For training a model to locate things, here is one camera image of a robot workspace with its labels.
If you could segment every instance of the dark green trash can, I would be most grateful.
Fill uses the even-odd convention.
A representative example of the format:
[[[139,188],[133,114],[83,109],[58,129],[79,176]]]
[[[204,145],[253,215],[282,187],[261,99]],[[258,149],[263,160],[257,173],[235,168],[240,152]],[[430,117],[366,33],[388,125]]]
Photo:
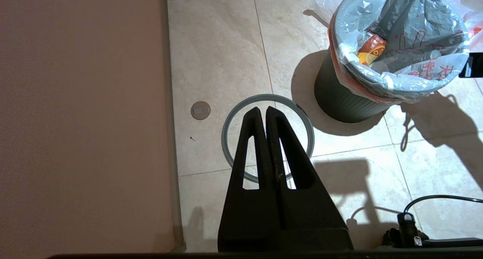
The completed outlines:
[[[364,121],[392,106],[353,94],[341,85],[335,74],[330,51],[315,80],[314,94],[317,103],[328,116],[346,123]]]

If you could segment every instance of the black cable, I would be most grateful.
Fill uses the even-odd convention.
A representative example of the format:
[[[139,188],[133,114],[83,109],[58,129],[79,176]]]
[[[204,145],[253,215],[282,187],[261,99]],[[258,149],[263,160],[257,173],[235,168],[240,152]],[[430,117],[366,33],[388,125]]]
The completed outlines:
[[[471,197],[460,197],[460,196],[454,196],[454,195],[431,195],[431,196],[419,197],[413,200],[412,202],[410,202],[406,206],[406,208],[404,208],[404,214],[409,211],[409,208],[411,208],[411,206],[426,199],[460,199],[460,200],[466,200],[468,202],[479,202],[480,204],[483,204],[483,199],[473,199]]]

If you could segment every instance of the gray rubber ring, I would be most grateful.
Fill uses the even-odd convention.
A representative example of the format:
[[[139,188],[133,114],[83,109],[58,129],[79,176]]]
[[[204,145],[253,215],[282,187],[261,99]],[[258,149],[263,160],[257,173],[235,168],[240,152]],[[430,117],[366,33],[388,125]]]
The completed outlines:
[[[314,152],[314,127],[312,126],[312,122],[310,122],[309,117],[305,113],[305,111],[297,105],[297,103],[293,102],[286,97],[282,97],[276,94],[258,94],[252,97],[249,97],[240,103],[238,103],[231,111],[228,113],[226,117],[225,123],[223,124],[223,129],[221,131],[221,148],[223,150],[223,154],[225,156],[226,161],[230,164],[230,167],[233,167],[233,157],[230,154],[228,149],[228,127],[230,126],[231,121],[235,117],[235,115],[245,106],[250,105],[255,102],[259,101],[274,101],[281,103],[285,106],[288,106],[292,109],[302,120],[305,130],[307,131],[307,156],[312,157],[312,152]],[[287,175],[287,180],[292,178],[292,173]],[[254,183],[258,183],[258,177],[253,176],[250,173],[245,171],[245,179],[250,180]]]

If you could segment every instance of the white plastic bag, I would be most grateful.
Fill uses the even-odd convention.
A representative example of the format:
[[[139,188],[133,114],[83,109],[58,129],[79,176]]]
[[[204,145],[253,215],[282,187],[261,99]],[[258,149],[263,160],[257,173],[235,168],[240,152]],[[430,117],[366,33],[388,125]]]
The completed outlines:
[[[471,32],[460,14],[473,14],[467,21],[476,16],[468,8],[453,9],[445,0],[339,1],[317,0],[313,10],[325,22],[331,16],[328,32],[340,69],[337,77],[354,94],[383,103],[417,102],[447,85],[466,64]],[[389,66],[389,72],[359,63],[368,31],[387,41],[376,62]],[[434,50],[440,57],[423,59]]]
[[[343,0],[315,0],[309,7],[324,22],[330,23],[332,15]],[[445,0],[454,11],[463,19],[469,33],[469,47],[473,49],[483,40],[483,12],[474,11],[461,3],[461,0]]]

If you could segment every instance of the round metal drain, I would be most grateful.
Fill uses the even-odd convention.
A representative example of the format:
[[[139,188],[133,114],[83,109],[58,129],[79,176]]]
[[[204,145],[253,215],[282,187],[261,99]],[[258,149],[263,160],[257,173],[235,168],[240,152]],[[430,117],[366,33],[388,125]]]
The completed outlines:
[[[204,101],[198,101],[191,106],[191,115],[198,120],[207,118],[210,115],[210,112],[210,105]]]

